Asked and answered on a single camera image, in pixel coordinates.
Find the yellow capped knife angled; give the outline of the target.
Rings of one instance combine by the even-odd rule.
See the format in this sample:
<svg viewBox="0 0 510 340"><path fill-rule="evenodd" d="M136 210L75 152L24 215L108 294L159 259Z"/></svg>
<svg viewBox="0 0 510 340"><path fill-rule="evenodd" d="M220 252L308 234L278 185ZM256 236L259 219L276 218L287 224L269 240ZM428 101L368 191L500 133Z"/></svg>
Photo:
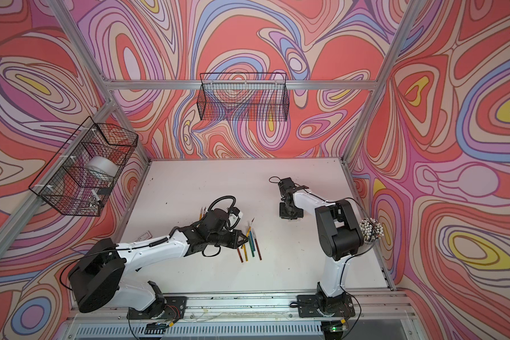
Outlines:
<svg viewBox="0 0 510 340"><path fill-rule="evenodd" d="M252 230L252 223L253 223L253 221L254 221L254 220L249 221L249 222L247 223L247 229L246 229L245 234L246 234L249 238L252 238L252 236L251 236L251 230ZM249 241L248 241L245 245L243 245L242 247L245 247L246 249L249 249Z"/></svg>

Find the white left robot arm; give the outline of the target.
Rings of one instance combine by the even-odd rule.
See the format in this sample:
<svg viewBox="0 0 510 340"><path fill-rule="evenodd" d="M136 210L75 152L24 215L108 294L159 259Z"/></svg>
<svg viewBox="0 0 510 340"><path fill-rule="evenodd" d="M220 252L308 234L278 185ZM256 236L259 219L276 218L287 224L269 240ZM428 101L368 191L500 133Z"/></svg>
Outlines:
<svg viewBox="0 0 510 340"><path fill-rule="evenodd" d="M243 213L238 208L209 210L186 227L169 235L141 242L97 242L70 270L67 277L77 308L92 313L102 307L128 307L150 318L160 316L167 300L151 280L135 279L144 267L172 259L203 254L208 246L238 249L249 239L237 229Z"/></svg>

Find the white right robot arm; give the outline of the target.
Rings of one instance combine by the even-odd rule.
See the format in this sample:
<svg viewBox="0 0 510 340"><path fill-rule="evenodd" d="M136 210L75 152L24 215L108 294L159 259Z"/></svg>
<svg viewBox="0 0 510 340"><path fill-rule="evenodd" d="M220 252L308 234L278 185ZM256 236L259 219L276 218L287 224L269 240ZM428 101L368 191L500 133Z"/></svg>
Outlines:
<svg viewBox="0 0 510 340"><path fill-rule="evenodd" d="M347 199L328 201L290 177L280 179L278 187L280 218L297 220L307 213L315 218L317 239L327 256L318 290L326 298L340 296L347 261L365 245L354 207Z"/></svg>

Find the clear cup of craft knives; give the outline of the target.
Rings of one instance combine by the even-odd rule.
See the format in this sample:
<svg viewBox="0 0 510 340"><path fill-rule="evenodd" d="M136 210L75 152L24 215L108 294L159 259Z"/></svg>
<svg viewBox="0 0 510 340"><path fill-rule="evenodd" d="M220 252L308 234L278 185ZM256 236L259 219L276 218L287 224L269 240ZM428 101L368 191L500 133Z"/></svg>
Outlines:
<svg viewBox="0 0 510 340"><path fill-rule="evenodd" d="M384 227L374 218L365 218L359 223L365 243L374 243L384 237Z"/></svg>

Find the green capped knife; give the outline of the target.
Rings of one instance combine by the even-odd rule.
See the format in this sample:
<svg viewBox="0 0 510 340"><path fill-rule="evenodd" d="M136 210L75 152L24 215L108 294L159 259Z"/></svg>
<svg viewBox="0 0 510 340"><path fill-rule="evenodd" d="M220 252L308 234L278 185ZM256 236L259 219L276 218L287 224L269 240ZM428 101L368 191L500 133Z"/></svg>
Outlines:
<svg viewBox="0 0 510 340"><path fill-rule="evenodd" d="M255 258L255 248L252 238L249 238L249 249L253 258Z"/></svg>

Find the red capped knife right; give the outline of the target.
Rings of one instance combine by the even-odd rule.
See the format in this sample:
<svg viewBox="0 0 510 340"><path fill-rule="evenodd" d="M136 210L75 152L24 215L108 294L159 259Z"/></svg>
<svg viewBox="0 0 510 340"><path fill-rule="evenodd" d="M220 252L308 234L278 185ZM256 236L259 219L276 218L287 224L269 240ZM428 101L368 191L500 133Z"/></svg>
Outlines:
<svg viewBox="0 0 510 340"><path fill-rule="evenodd" d="M261 250L260 250L260 247L259 247L259 242L258 242L258 239L256 237L256 234L255 234L254 230L252 230L252 238L253 238L253 241L254 241L254 245L255 245L255 249L256 249L256 253L257 253L257 256L259 258L259 261L262 261L262 254L261 254Z"/></svg>

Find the red capped knife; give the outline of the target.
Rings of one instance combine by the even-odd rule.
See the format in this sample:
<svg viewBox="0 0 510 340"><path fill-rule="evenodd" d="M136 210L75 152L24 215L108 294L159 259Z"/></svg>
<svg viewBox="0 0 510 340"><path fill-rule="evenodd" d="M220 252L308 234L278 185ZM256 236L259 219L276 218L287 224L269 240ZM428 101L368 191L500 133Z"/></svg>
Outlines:
<svg viewBox="0 0 510 340"><path fill-rule="evenodd" d="M239 256L239 258L240 258L241 263L243 263L243 262L244 262L244 260L243 260L242 253L241 253L241 250L240 250L240 249L241 249L240 247L239 247L239 248L237 248L237 253L238 253L238 256Z"/></svg>
<svg viewBox="0 0 510 340"><path fill-rule="evenodd" d="M262 254L261 254L261 250L260 250L260 247L259 247L259 242L258 242L258 239L256 237L256 234L255 234L254 230L252 230L252 238L253 238L253 241L254 241L254 245L255 245L255 249L256 249L256 253L257 253L257 256L259 258L259 261L262 261Z"/></svg>

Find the red capped knife left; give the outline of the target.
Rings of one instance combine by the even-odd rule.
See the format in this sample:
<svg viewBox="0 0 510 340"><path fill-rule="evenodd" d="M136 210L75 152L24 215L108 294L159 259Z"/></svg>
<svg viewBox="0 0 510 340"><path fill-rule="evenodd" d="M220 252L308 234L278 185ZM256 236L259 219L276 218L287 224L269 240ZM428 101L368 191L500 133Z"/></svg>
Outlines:
<svg viewBox="0 0 510 340"><path fill-rule="evenodd" d="M240 258L241 263L243 263L243 262L244 262L244 260L243 260L242 253L241 253L241 250L240 250L240 249L241 249L240 247L239 247L239 248L237 248L237 253L238 253L238 256L239 256L239 258Z"/></svg>

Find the small white red card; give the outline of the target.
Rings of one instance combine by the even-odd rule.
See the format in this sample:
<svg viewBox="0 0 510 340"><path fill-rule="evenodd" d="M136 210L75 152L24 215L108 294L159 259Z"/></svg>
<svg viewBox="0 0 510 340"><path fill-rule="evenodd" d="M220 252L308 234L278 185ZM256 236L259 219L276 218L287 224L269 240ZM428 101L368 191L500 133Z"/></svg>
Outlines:
<svg viewBox="0 0 510 340"><path fill-rule="evenodd" d="M137 241L137 242L144 242L144 241L147 241L147 240L149 240L149 239L151 239L151 238L153 238L153 236L152 236L151 232L150 232L150 231L146 231L146 232L144 232L142 235L140 235L140 236L136 239L136 241Z"/></svg>

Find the white tape roll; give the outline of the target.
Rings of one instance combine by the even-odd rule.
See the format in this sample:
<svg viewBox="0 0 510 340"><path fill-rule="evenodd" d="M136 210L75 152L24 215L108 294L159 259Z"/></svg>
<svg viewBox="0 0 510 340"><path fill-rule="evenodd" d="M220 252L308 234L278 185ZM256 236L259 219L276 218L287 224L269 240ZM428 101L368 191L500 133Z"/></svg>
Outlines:
<svg viewBox="0 0 510 340"><path fill-rule="evenodd" d="M90 159L84 167L92 176L102 181L111 181L119 170L118 165L100 156Z"/></svg>

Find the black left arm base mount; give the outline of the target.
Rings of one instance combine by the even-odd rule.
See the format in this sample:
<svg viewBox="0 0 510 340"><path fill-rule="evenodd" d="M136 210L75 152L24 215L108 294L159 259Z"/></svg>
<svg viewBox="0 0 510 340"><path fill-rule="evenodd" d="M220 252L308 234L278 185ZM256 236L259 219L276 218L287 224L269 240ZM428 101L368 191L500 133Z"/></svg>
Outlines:
<svg viewBox="0 0 510 340"><path fill-rule="evenodd" d="M147 283L153 289L155 300L141 311L130 307L127 314L129 320L177 322L184 318L188 300L186 296L165 296L155 282L149 280Z"/></svg>

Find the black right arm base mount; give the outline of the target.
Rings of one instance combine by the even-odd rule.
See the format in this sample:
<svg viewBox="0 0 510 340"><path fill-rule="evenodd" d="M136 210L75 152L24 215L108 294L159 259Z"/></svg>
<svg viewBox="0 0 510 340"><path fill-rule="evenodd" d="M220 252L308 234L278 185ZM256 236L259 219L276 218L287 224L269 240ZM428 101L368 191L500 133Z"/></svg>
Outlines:
<svg viewBox="0 0 510 340"><path fill-rule="evenodd" d="M338 287L338 293L329 296L321 283L317 283L316 293L296 296L296 301L291 302L289 308L297 309L301 318L341 317L348 320L356 315L351 294Z"/></svg>

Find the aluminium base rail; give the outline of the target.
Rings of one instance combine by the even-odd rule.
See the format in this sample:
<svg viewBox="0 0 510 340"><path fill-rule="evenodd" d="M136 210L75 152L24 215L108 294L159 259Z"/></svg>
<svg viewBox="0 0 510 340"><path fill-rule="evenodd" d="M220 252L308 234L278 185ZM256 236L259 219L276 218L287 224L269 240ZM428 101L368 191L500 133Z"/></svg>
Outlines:
<svg viewBox="0 0 510 340"><path fill-rule="evenodd" d="M425 339L403 293L353 291L354 314L302 318L296 292L188 294L180 319L129 320L125 308L74 311L58 339Z"/></svg>

